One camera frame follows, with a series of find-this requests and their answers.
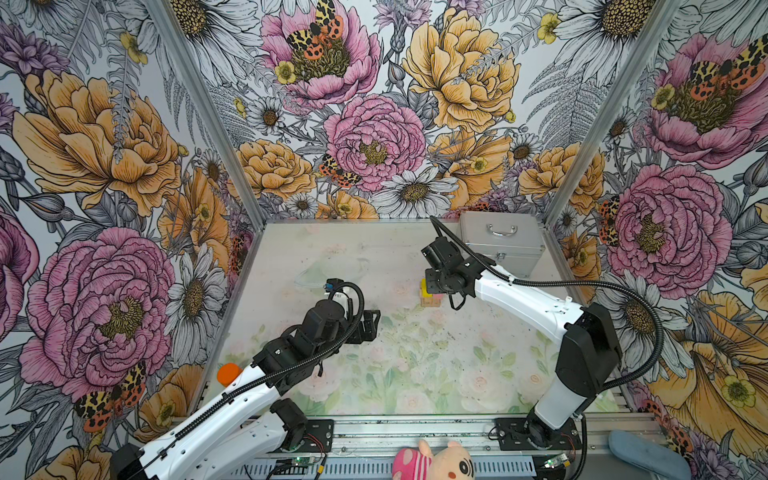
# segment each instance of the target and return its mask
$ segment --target plush toy ear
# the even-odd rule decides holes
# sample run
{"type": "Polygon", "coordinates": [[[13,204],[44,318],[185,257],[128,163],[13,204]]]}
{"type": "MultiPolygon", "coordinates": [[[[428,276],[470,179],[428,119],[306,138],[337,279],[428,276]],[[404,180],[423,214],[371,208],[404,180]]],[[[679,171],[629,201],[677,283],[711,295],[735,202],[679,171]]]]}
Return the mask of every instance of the plush toy ear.
{"type": "Polygon", "coordinates": [[[419,440],[419,451],[425,457],[432,457],[432,449],[429,448],[429,443],[427,443],[427,441],[424,439],[419,440]]]}

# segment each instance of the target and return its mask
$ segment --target metal corner post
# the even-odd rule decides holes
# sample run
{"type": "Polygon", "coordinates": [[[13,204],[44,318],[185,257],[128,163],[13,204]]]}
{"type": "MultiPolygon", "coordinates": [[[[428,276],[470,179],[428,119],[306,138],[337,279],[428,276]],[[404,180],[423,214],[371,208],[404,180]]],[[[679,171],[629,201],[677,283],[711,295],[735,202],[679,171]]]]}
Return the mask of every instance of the metal corner post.
{"type": "Polygon", "coordinates": [[[552,203],[549,204],[545,216],[546,227],[552,225],[558,214],[565,208],[571,195],[576,191],[581,176],[587,171],[592,158],[598,152],[605,132],[611,128],[614,119],[619,115],[622,101],[629,94],[630,87],[642,72],[651,52],[658,48],[662,33],[669,28],[680,3],[682,3],[680,0],[657,0],[637,39],[637,44],[617,72],[616,80],[611,85],[608,96],[600,106],[598,115],[587,132],[587,136],[581,142],[581,148],[576,154],[572,168],[565,176],[552,203]]]}
{"type": "Polygon", "coordinates": [[[205,122],[206,128],[210,131],[210,136],[214,141],[216,149],[219,151],[219,155],[221,155],[224,166],[232,176],[235,188],[240,192],[240,198],[251,222],[259,231],[263,230],[265,216],[262,214],[255,196],[251,194],[248,180],[245,178],[243,169],[240,167],[240,162],[235,157],[229,134],[224,128],[221,119],[219,119],[214,100],[211,98],[210,92],[205,85],[203,74],[195,66],[197,63],[188,48],[184,33],[181,31],[181,27],[176,20],[174,10],[167,0],[151,0],[146,2],[146,6],[163,43],[166,45],[168,53],[172,57],[177,76],[183,78],[184,85],[187,87],[192,101],[197,106],[200,117],[205,122]]]}

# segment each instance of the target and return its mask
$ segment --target case handle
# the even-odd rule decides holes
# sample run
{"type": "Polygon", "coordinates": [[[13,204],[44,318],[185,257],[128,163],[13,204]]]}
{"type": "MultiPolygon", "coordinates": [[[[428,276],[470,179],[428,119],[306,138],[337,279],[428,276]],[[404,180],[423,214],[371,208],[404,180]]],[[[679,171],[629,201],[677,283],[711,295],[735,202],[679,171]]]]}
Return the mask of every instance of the case handle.
{"type": "Polygon", "coordinates": [[[512,227],[509,229],[509,233],[505,233],[505,232],[496,232],[496,231],[494,231],[494,230],[493,230],[493,225],[491,225],[491,224],[489,223],[489,224],[488,224],[488,231],[489,231],[489,232],[491,232],[491,233],[493,233],[493,234],[494,234],[494,235],[496,235],[497,237],[511,237],[512,235],[514,235],[514,234],[515,234],[515,232],[517,232],[517,231],[518,231],[518,227],[517,227],[517,225],[512,225],[512,227]]]}

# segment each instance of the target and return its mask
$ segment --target pink plush toy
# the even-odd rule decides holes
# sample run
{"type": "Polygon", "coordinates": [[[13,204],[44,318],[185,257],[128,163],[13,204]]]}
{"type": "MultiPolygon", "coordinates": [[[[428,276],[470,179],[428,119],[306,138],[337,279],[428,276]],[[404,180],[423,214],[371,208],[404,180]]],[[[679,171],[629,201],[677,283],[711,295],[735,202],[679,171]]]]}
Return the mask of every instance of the pink plush toy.
{"type": "Polygon", "coordinates": [[[469,452],[458,442],[432,454],[426,440],[419,440],[419,450],[403,449],[395,457],[392,480],[463,480],[475,477],[475,464],[469,452]]]}

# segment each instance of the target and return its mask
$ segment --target pink peony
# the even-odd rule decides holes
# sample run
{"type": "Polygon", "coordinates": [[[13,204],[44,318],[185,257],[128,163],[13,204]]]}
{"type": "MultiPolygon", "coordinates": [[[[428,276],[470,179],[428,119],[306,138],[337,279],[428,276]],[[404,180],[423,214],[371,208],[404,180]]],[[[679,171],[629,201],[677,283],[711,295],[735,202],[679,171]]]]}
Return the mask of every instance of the pink peony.
{"type": "Polygon", "coordinates": [[[135,230],[113,227],[51,255],[29,290],[22,378],[63,387],[78,399],[110,389],[144,361],[160,368],[170,349],[163,334],[174,268],[135,230]]]}
{"type": "Polygon", "coordinates": [[[693,165],[643,167],[619,196],[619,244],[608,247],[608,262],[656,283],[665,298],[696,293],[730,249],[733,231],[722,212],[715,180],[693,165]]]}
{"type": "MultiPolygon", "coordinates": [[[[360,24],[360,17],[354,8],[348,13],[338,0],[334,5],[336,15],[341,17],[344,25],[342,45],[349,54],[349,66],[342,76],[325,74],[319,78],[311,78],[308,82],[297,79],[286,84],[285,87],[299,107],[286,104],[286,108],[295,111],[294,113],[305,114],[324,105],[343,103],[358,93],[370,91],[376,83],[381,57],[378,36],[368,36],[368,31],[360,24]]],[[[315,21],[315,13],[313,6],[310,13],[297,10],[295,15],[289,16],[282,10],[279,16],[265,15],[262,18],[262,49],[266,51],[262,61],[266,67],[275,68],[281,61],[293,61],[293,49],[288,45],[286,37],[295,31],[309,29],[310,23],[315,21]]]]}
{"type": "Polygon", "coordinates": [[[328,154],[339,166],[362,178],[360,190],[378,191],[382,182],[424,161],[422,122],[410,108],[398,107],[380,95],[358,97],[341,115],[325,123],[328,154]]]}
{"type": "Polygon", "coordinates": [[[0,211],[0,340],[16,324],[24,303],[24,284],[39,261],[35,241],[14,217],[0,211]]]}
{"type": "Polygon", "coordinates": [[[705,101],[690,96],[691,66],[698,61],[722,65],[735,58],[748,43],[731,46],[728,38],[718,45],[715,36],[696,34],[667,63],[656,80],[656,105],[644,125],[644,136],[654,151],[663,151],[680,162],[697,162],[704,168],[722,168],[752,150],[768,134],[768,75],[748,88],[728,88],[705,101]],[[669,87],[674,87],[674,96],[669,87]]]}

